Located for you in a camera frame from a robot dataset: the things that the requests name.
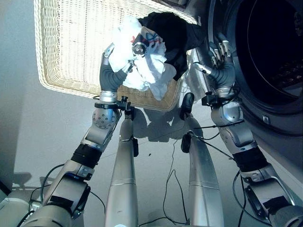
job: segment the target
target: gray floor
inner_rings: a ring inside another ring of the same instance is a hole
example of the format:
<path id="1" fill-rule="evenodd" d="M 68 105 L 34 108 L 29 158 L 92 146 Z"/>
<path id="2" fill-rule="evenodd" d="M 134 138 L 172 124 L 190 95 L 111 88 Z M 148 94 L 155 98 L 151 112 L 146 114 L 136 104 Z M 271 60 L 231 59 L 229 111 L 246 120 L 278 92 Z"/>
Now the gray floor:
<path id="1" fill-rule="evenodd" d="M 0 3 L 0 179 L 12 187 L 11 196 L 28 200 L 31 191 L 41 185 L 46 173 L 55 165 L 69 159 L 91 124 L 93 100 L 47 90 L 38 81 L 35 53 L 33 4 L 31 1 Z M 213 125 L 210 109 L 197 102 L 193 114 L 201 126 Z M 139 138 L 139 156 L 135 159 L 139 202 L 139 223 L 162 217 L 165 181 L 172 161 L 185 194 L 188 207 L 187 183 L 189 156 L 180 150 L 181 137 L 186 132 L 177 109 L 169 113 L 138 110 L 135 136 Z M 117 149 L 119 125 L 95 174 L 89 182 L 92 191 L 104 201 L 110 183 Z M 206 138 L 217 129 L 204 131 Z M 219 137 L 211 143 L 227 151 Z M 227 227 L 236 226 L 240 209 L 232 196 L 232 180 L 236 165 L 216 150 L 209 149 L 214 161 Z M 167 214 L 184 221 L 182 200 L 175 179 L 168 186 Z M 84 215 L 75 226 L 103 226 L 101 203 L 89 196 Z M 153 225 L 173 226 L 164 219 Z M 246 215 L 242 226 L 262 226 Z"/>

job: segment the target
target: white cloth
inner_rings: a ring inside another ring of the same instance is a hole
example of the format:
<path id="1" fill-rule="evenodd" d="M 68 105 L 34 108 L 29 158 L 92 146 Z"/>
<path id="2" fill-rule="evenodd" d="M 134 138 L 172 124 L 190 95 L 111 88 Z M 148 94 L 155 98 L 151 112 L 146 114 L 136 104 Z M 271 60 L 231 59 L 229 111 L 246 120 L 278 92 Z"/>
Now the white cloth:
<path id="1" fill-rule="evenodd" d="M 138 34 L 149 43 L 144 57 L 133 54 L 133 42 Z M 150 88 L 155 99 L 163 99 L 168 83 L 176 75 L 176 69 L 164 63 L 166 47 L 163 39 L 154 31 L 141 26 L 137 18 L 126 16 L 114 31 L 113 43 L 115 48 L 109 56 L 109 63 L 114 72 L 123 68 L 128 60 L 134 60 L 135 64 L 123 85 L 140 91 Z"/>

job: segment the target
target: laundry basket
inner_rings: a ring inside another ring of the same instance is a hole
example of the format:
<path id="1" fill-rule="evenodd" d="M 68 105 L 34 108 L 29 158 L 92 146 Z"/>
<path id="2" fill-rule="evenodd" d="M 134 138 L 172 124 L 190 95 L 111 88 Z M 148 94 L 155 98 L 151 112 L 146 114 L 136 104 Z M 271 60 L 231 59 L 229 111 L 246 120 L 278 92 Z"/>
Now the laundry basket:
<path id="1" fill-rule="evenodd" d="M 152 0 L 35 0 L 36 55 L 40 83 L 51 90 L 92 98 L 100 94 L 101 56 L 112 43 L 113 29 L 126 15 L 173 12 L 189 23 L 191 16 Z M 183 77 L 172 80 L 161 101 L 121 86 L 133 106 L 169 111 L 176 104 Z"/>

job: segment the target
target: washing machine door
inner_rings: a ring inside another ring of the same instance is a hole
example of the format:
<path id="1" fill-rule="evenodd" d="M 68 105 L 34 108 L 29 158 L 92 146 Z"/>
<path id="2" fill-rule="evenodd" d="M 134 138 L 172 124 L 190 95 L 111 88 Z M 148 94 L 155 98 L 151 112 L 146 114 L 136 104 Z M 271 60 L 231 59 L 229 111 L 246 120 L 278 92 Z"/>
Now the washing machine door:
<path id="1" fill-rule="evenodd" d="M 208 41 L 231 44 L 244 118 L 258 144 L 303 173 L 302 0 L 212 0 Z"/>

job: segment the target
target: wire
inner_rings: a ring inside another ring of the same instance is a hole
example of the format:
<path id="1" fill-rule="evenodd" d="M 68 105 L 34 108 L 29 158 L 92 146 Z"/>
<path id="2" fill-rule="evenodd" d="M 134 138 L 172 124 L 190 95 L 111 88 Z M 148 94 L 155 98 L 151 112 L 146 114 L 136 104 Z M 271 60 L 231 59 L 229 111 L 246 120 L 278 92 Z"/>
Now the wire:
<path id="1" fill-rule="evenodd" d="M 220 133 L 218 132 L 216 135 L 214 135 L 213 137 L 209 138 L 209 139 L 205 139 L 204 137 L 200 137 L 203 140 L 212 140 L 213 138 L 217 137 Z"/>
<path id="2" fill-rule="evenodd" d="M 244 120 L 239 121 L 239 122 L 235 122 L 235 123 L 231 123 L 231 124 L 226 124 L 226 125 L 212 125 L 212 126 L 206 126 L 206 127 L 198 127 L 198 128 L 194 128 L 194 129 L 224 128 L 224 127 L 240 124 L 240 123 L 243 123 L 243 122 L 244 122 Z"/>
<path id="3" fill-rule="evenodd" d="M 176 170 L 175 170 L 175 169 L 172 170 L 172 166 L 173 166 L 173 163 L 174 163 L 174 153 L 175 153 L 175 149 L 176 149 L 175 144 L 177 143 L 177 141 L 178 141 L 178 140 L 176 140 L 176 141 L 173 143 L 174 149 L 173 149 L 173 152 L 172 152 L 172 154 L 171 154 L 172 162 L 171 162 L 171 165 L 170 165 L 169 175 L 168 175 L 167 180 L 166 180 L 165 194 L 164 194 L 163 206 L 162 206 L 164 216 L 165 216 L 169 221 L 171 221 L 174 225 L 175 225 L 175 223 L 178 223 L 178 224 L 185 224 L 185 223 L 177 222 L 177 221 L 172 220 L 171 218 L 169 218 L 169 217 L 167 216 L 167 214 L 166 214 L 166 212 L 165 212 L 165 209 L 164 209 L 165 199 L 166 199 L 166 195 L 167 195 L 167 185 L 168 185 L 169 179 L 170 179 L 170 177 L 171 177 L 171 175 L 172 175 L 173 172 L 175 172 L 176 180 L 177 180 L 177 182 L 178 182 L 178 184 L 179 184 L 179 187 L 180 187 L 180 189 L 181 189 L 182 202 L 183 202 L 183 209 L 184 209 L 184 215 L 185 215 L 185 217 L 187 218 L 187 216 L 186 216 L 186 211 L 185 211 L 185 206 L 184 206 L 184 198 L 183 198 L 182 187 L 181 187 L 181 185 L 180 185 L 180 183 L 179 183 L 179 180 L 177 179 Z"/>
<path id="4" fill-rule="evenodd" d="M 57 169 L 57 168 L 59 168 L 59 167 L 62 167 L 62 166 L 64 166 L 64 164 L 60 164 L 60 165 L 55 166 L 54 168 L 52 168 L 52 169 L 48 172 L 48 174 L 47 174 L 46 177 L 44 178 L 43 183 L 42 183 L 42 188 L 41 188 L 41 191 L 40 191 L 41 202 L 43 202 L 43 188 L 44 188 L 44 185 L 45 185 L 45 183 L 46 183 L 46 181 L 47 181 L 49 175 L 52 173 L 52 171 L 54 171 L 55 169 Z"/>
<path id="5" fill-rule="evenodd" d="M 104 202 L 102 201 L 102 199 L 100 199 L 100 197 L 97 196 L 97 195 L 96 195 L 95 193 L 93 193 L 92 191 L 90 191 L 90 193 L 92 193 L 94 196 L 96 196 L 96 197 L 101 201 L 101 203 L 102 203 L 102 205 L 103 205 L 103 207 L 104 207 L 104 214 L 105 214 L 106 209 L 105 209 L 105 204 L 104 204 Z"/>
<path id="6" fill-rule="evenodd" d="M 242 209 L 242 211 L 244 211 L 244 212 L 245 212 L 248 216 L 250 216 L 251 218 L 255 219 L 255 220 L 258 221 L 258 222 L 263 223 L 264 225 L 271 226 L 271 224 L 266 223 L 266 222 L 264 222 L 264 221 L 261 221 L 260 219 L 258 219 L 258 218 L 256 218 L 256 217 L 252 216 L 251 214 L 249 214 L 249 213 L 245 210 L 245 208 L 242 207 L 242 205 L 240 204 L 240 202 L 239 202 L 239 200 L 238 200 L 238 198 L 237 198 L 237 195 L 236 195 L 236 191 L 235 191 L 235 184 L 236 184 L 236 180 L 237 180 L 239 174 L 240 174 L 240 171 L 237 172 L 237 174 L 236 174 L 236 176 L 235 176 L 235 178 L 233 179 L 233 182 L 232 182 L 232 192 L 233 192 L 233 196 L 235 197 L 235 200 L 236 200 L 237 204 L 240 206 L 240 208 Z"/>
<path id="7" fill-rule="evenodd" d="M 45 188 L 45 187 L 47 187 L 47 186 L 50 186 L 50 184 L 45 185 L 45 186 L 43 186 L 43 187 L 35 188 L 35 189 L 32 191 L 32 193 L 30 194 L 29 202 L 28 202 L 28 212 L 30 211 L 30 210 L 29 210 L 29 209 L 30 209 L 30 202 L 31 202 L 31 200 L 32 200 L 32 197 L 33 197 L 34 192 L 35 192 L 36 190 L 40 189 L 40 188 Z"/>
<path id="8" fill-rule="evenodd" d="M 24 217 L 21 219 L 21 221 L 19 222 L 19 224 L 17 225 L 17 227 L 20 227 L 22 225 L 22 223 L 25 221 L 25 219 L 30 215 L 34 213 L 33 210 L 29 211 L 26 215 L 24 215 Z"/>
<path id="9" fill-rule="evenodd" d="M 203 140 L 203 138 L 196 136 L 197 138 L 199 138 L 200 141 L 202 141 L 203 143 L 207 144 L 208 146 L 215 148 L 217 151 L 219 151 L 220 153 L 224 154 L 225 156 L 227 156 L 229 159 L 234 160 L 233 157 L 229 156 L 228 154 L 226 154 L 224 151 L 221 151 L 220 149 L 216 148 L 214 145 L 211 145 L 210 143 L 207 143 Z"/>
<path id="10" fill-rule="evenodd" d="M 150 223 L 152 223 L 152 222 L 158 221 L 158 220 L 160 220 L 160 219 L 168 219 L 168 218 L 167 218 L 167 217 L 157 218 L 157 219 L 155 219 L 155 220 L 153 220 L 153 221 L 149 221 L 149 222 L 145 222 L 145 223 L 143 223 L 143 224 L 140 224 L 139 226 L 147 225 L 147 224 L 150 224 Z"/>
<path id="11" fill-rule="evenodd" d="M 245 191 L 244 191 L 244 184 L 243 184 L 243 177 L 242 176 L 241 176 L 241 186 L 242 186 L 243 197 L 244 197 L 243 208 L 245 209 L 245 206 L 246 206 L 246 195 L 245 195 Z M 244 210 L 241 211 L 241 214 L 240 214 L 240 217 L 239 217 L 239 222 L 238 222 L 238 227 L 241 227 L 241 221 L 242 221 L 243 213 L 244 213 Z"/>

